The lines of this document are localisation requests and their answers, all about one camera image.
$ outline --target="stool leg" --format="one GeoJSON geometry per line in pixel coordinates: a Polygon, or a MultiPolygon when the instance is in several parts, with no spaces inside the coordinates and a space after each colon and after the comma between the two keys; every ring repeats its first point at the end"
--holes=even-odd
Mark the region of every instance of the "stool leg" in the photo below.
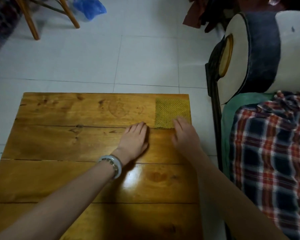
{"type": "Polygon", "coordinates": [[[35,24],[33,23],[33,20],[31,18],[30,12],[29,12],[29,7],[27,5],[27,3],[25,2],[25,0],[16,0],[16,2],[18,3],[21,11],[23,12],[23,15],[25,17],[25,20],[30,28],[30,31],[32,33],[32,36],[35,40],[40,40],[39,34],[37,32],[37,29],[35,27],[35,24]]]}
{"type": "Polygon", "coordinates": [[[69,17],[69,19],[71,20],[71,22],[73,23],[73,25],[75,26],[75,28],[80,28],[79,23],[77,22],[77,20],[75,19],[75,17],[72,14],[72,11],[70,10],[70,8],[68,7],[67,3],[65,0],[59,0],[61,3],[61,6],[63,8],[63,10],[65,11],[65,13],[67,14],[67,16],[69,17]]]}

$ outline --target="textured yellow cleaning cloth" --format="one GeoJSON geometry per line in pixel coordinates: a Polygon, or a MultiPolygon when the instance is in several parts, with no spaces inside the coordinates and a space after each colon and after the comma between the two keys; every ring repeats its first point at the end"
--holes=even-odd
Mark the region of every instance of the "textured yellow cleaning cloth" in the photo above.
{"type": "Polygon", "coordinates": [[[182,116],[191,123],[188,100],[162,98],[155,100],[155,128],[174,128],[172,119],[177,116],[182,116]]]}

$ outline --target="tiled floor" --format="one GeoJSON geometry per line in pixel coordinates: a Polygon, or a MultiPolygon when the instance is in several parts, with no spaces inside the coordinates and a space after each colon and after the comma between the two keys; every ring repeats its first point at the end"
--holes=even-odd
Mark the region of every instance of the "tiled floor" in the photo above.
{"type": "MultiPolygon", "coordinates": [[[[33,14],[41,40],[33,40],[22,18],[0,49],[0,153],[23,92],[180,92],[190,95],[193,125],[216,162],[204,64],[222,31],[182,25],[188,0],[100,1],[108,13],[91,22],[76,14],[78,30],[41,7],[33,14]]],[[[223,223],[203,192],[201,203],[205,239],[224,239],[223,223]]]]}

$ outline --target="white jade bangle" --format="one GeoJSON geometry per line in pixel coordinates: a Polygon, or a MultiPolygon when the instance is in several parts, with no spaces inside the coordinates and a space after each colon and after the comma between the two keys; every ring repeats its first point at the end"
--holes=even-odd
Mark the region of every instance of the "white jade bangle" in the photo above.
{"type": "Polygon", "coordinates": [[[99,158],[98,162],[101,162],[103,160],[106,160],[113,166],[113,168],[114,168],[114,177],[113,178],[114,179],[118,178],[122,172],[122,165],[121,165],[120,160],[112,155],[104,155],[99,158]]]}

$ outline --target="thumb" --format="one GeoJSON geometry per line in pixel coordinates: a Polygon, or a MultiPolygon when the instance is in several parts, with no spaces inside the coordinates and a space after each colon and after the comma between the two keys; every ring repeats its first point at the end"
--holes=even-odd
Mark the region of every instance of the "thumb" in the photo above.
{"type": "Polygon", "coordinates": [[[177,144],[178,144],[178,139],[177,139],[177,136],[176,134],[174,134],[171,138],[172,140],[172,144],[174,145],[174,147],[176,148],[177,147],[177,144]]]}
{"type": "Polygon", "coordinates": [[[148,142],[145,142],[145,143],[142,145],[142,147],[141,147],[141,153],[143,153],[143,152],[147,149],[148,145],[149,145],[148,142]]]}

